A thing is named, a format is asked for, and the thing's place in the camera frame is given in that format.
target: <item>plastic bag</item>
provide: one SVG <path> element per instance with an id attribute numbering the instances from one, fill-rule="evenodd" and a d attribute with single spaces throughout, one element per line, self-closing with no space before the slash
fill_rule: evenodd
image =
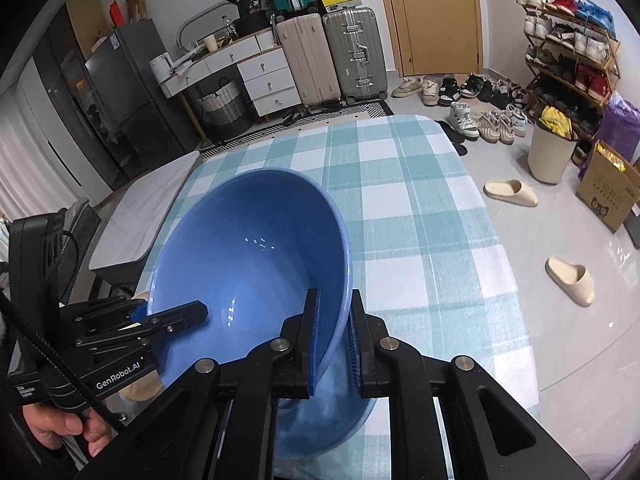
<path id="1" fill-rule="evenodd" d="M 613 92 L 593 143 L 597 140 L 606 142 L 625 160 L 635 160 L 634 155 L 640 145 L 640 110 L 620 97 L 618 92 Z M 580 180 L 584 177 L 590 161 L 591 157 L 580 168 Z"/>

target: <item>black refrigerator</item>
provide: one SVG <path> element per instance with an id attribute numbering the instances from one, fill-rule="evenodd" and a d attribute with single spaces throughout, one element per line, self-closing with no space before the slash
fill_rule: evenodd
<path id="1" fill-rule="evenodd" d="M 167 98 L 149 62 L 166 52 L 153 20 L 116 28 L 86 62 L 105 106 L 150 170 L 193 151 L 200 137 L 177 99 Z"/>

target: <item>beige slide sandal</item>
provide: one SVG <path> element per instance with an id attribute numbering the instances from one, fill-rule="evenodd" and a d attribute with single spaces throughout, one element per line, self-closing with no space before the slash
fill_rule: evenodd
<path id="1" fill-rule="evenodd" d="M 490 180 L 484 184 L 484 194 L 495 200 L 502 200 L 524 207 L 535 207 L 538 205 L 536 192 L 527 184 L 513 180 Z"/>
<path id="2" fill-rule="evenodd" d="M 595 284 L 589 271 L 582 265 L 572 265 L 552 256 L 546 261 L 546 272 L 569 298 L 580 306 L 590 306 L 595 299 Z"/>

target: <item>cable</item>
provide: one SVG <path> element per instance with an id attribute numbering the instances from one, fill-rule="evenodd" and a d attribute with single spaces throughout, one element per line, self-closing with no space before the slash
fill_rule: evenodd
<path id="1" fill-rule="evenodd" d="M 82 398 L 109 424 L 115 431 L 124 430 L 122 424 L 113 413 L 111 413 L 103 403 L 98 400 L 94 393 L 82 382 L 75 372 L 69 367 L 64 359 L 58 354 L 55 348 L 36 332 L 22 315 L 14 308 L 11 302 L 0 294 L 0 312 L 8 322 L 16 328 L 36 349 L 60 372 L 60 374 L 80 393 Z"/>
<path id="2" fill-rule="evenodd" d="M 69 286 L 71 286 L 71 283 L 73 283 L 76 272 L 78 272 L 78 263 L 80 261 L 80 249 L 78 247 L 78 240 L 76 240 L 76 237 L 73 235 L 71 231 L 67 231 L 66 229 L 62 231 L 62 234 L 66 235 L 76 247 L 76 263 L 74 264 L 74 272 L 71 273 L 71 277 L 69 278 L 69 281 L 66 284 L 64 292 L 58 296 L 58 301 L 60 301 L 60 298 L 62 298 L 66 294 L 66 291 L 68 290 Z"/>

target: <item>rug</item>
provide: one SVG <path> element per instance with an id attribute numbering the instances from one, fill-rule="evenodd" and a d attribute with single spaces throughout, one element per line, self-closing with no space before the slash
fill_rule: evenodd
<path id="1" fill-rule="evenodd" d="M 375 119 L 378 117 L 387 117 L 392 116 L 394 113 L 392 112 L 389 105 L 384 101 L 370 101 L 365 103 L 358 103 L 353 106 L 347 106 L 344 108 L 331 110 L 330 108 L 326 108 L 321 112 L 317 112 L 315 114 L 308 115 L 306 117 L 302 117 L 301 119 L 295 121 L 291 124 L 275 124 L 274 126 L 268 126 L 262 130 L 258 130 L 256 132 L 251 132 L 250 134 L 246 134 L 240 136 L 234 140 L 230 140 L 221 144 L 219 146 L 213 146 L 211 148 L 206 148 L 200 151 L 200 156 L 206 160 L 214 155 L 219 153 L 226 152 L 242 144 L 249 144 L 250 142 L 254 142 L 263 137 L 267 137 L 274 134 L 279 134 L 285 130 L 289 130 L 290 128 L 304 126 L 306 124 L 316 123 L 319 121 L 325 121 L 327 119 L 333 119 L 336 117 L 341 117 L 345 115 L 351 114 L 366 114 L 371 119 Z"/>

